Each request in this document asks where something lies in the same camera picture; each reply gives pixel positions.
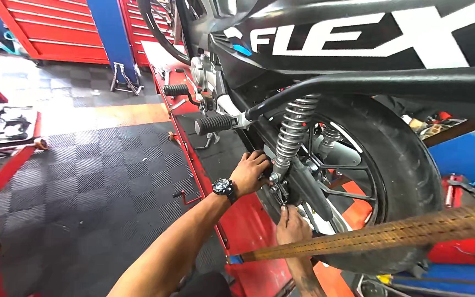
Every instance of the black wristwatch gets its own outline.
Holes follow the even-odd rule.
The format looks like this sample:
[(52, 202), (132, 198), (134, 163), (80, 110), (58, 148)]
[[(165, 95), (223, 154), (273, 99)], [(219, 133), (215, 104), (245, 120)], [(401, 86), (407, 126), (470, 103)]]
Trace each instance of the black wristwatch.
[(229, 179), (218, 179), (212, 184), (212, 190), (214, 193), (220, 196), (226, 196), (230, 201), (230, 204), (238, 199), (234, 189), (234, 183)]

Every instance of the red tool cabinet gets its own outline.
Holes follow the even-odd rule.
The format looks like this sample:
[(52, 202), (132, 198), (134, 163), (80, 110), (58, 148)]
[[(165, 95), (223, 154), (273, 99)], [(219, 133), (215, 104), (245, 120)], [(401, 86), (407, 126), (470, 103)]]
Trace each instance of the red tool cabinet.
[(0, 0), (0, 18), (33, 59), (109, 64), (86, 0)]
[[(148, 58), (142, 48), (141, 41), (153, 41), (157, 40), (153, 37), (152, 32), (149, 30), (148, 26), (144, 22), (140, 11), (135, 0), (120, 0), (122, 7), (122, 14), (124, 16), (124, 22), (126, 24), (126, 31), (128, 32), (129, 43), (133, 49), (133, 55), (135, 56), (135, 62), (139, 66), (149, 66)], [(164, 12), (160, 7), (156, 8), (161, 12)], [(171, 29), (164, 19), (154, 14), (155, 22), (164, 31), (166, 38), (173, 42), (173, 37), (171, 35)]]

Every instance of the checkered floor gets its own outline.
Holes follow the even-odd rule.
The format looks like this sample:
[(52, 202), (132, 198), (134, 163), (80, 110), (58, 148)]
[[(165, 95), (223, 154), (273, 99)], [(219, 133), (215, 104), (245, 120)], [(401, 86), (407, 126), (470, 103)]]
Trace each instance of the checkered floor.
[[(1, 271), (9, 296), (105, 296), (199, 195), (170, 122), (49, 137), (0, 193)], [(197, 269), (223, 271), (212, 236)]]
[(142, 73), (141, 96), (110, 92), (113, 74), (109, 65), (48, 61), (37, 67), (32, 61), (0, 54), (0, 91), (12, 104), (44, 108), (99, 107), (161, 103), (151, 73)]

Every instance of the bolt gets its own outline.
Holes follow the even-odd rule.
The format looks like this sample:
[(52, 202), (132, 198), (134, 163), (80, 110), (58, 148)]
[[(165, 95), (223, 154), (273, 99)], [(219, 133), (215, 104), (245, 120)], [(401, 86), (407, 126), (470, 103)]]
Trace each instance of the bolt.
[(278, 182), (280, 180), (280, 177), (276, 173), (272, 172), (271, 176), (269, 177), (269, 180), (271, 182)]

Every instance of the motorcycle lift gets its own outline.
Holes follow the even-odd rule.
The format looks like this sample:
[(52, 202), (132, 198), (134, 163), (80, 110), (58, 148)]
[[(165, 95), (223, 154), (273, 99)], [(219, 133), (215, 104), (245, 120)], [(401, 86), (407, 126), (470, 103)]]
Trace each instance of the motorcycle lift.
[[(186, 77), (190, 76), (189, 67), (175, 60), (157, 43), (143, 42), (143, 47), (152, 65), (150, 69), (156, 91), (162, 95), (177, 131), (176, 134), (170, 133), (169, 139), (180, 145), (201, 197), (204, 198), (212, 191), (213, 181), (230, 176), (247, 149), (237, 132), (230, 130), (220, 132), (221, 140), (217, 143), (212, 141), (207, 149), (195, 150), (195, 147), (205, 146), (208, 140), (206, 136), (198, 136), (194, 131), (195, 119), (202, 116), (199, 109), (190, 104), (185, 95), (164, 95), (165, 80), (168, 80), (170, 85), (186, 84), (190, 94), (194, 94), (193, 86)], [(339, 186), (337, 190), (361, 193), (354, 182)], [(364, 225), (364, 220), (371, 211), (365, 201), (340, 197), (335, 199), (331, 196), (330, 199), (353, 229)], [(256, 194), (240, 198), (223, 215), (215, 229), (227, 257), (276, 245), (275, 225), (262, 208)], [(225, 270), (235, 279), (231, 290), (236, 296), (290, 296), (294, 288), (294, 282), (283, 259), (226, 265)], [(314, 271), (329, 297), (355, 296), (360, 275), (338, 270), (322, 262), (314, 266)]]

